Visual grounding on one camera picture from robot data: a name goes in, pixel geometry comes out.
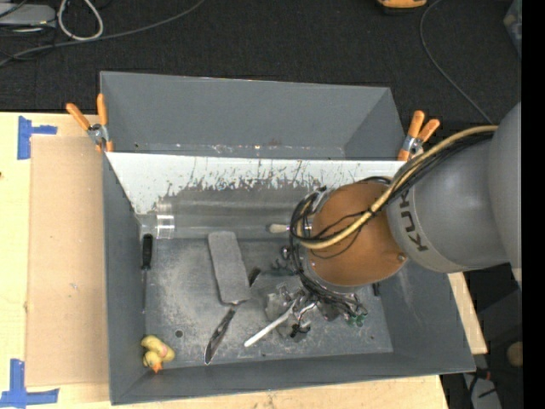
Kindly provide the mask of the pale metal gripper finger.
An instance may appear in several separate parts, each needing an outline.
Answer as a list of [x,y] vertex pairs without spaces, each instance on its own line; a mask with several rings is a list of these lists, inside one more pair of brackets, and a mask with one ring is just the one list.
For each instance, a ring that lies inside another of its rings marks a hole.
[[265,325],[262,329],[260,329],[257,333],[249,337],[247,340],[244,341],[244,347],[249,348],[256,343],[258,343],[261,339],[263,339],[265,336],[270,334],[273,331],[277,331],[280,328],[287,328],[288,324],[295,319],[295,312],[292,308],[289,308],[287,311],[285,311],[282,315],[280,315],[277,319],[272,321],[271,323]]
[[296,299],[297,295],[295,292],[288,291],[286,288],[278,288],[267,295],[266,317],[270,321],[274,321],[287,314],[287,320],[294,320]]

